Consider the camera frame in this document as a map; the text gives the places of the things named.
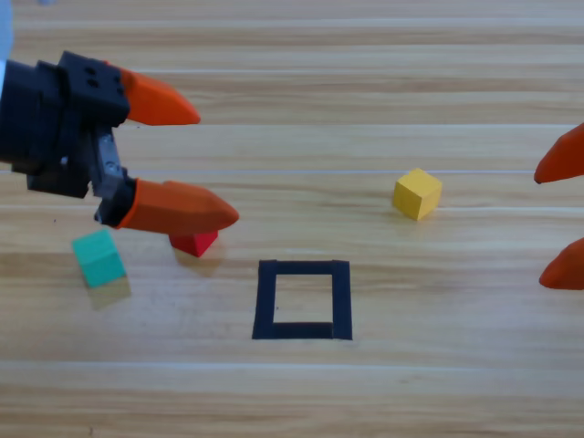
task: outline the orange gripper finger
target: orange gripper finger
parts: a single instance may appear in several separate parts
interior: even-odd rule
[[[196,235],[223,230],[238,219],[235,208],[203,187],[137,179],[134,203],[116,228]]]
[[[562,135],[539,162],[536,183],[552,183],[584,175],[584,124]]]
[[[551,289],[584,289],[584,238],[568,245],[546,267],[539,283]]]
[[[130,103],[128,120],[151,126],[196,125],[197,109],[170,85],[135,71],[116,67],[121,73],[124,95]]]

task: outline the toy block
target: toy block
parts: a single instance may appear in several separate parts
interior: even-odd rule
[[[99,287],[126,276],[120,254],[108,230],[72,242],[73,251],[89,287]]]
[[[422,169],[403,175],[393,192],[393,205],[405,215],[419,221],[440,202],[442,182]]]
[[[209,249],[209,246],[219,235],[218,231],[199,235],[169,235],[173,248],[190,254],[191,256],[200,257]]]

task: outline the black square outline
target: black square outline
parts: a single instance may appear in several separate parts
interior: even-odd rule
[[[274,322],[276,277],[332,276],[332,322]],[[349,262],[260,260],[252,339],[353,339]]]

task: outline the red cube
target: red cube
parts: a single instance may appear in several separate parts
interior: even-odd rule
[[[204,235],[169,235],[173,248],[200,257],[219,235],[218,231]]]

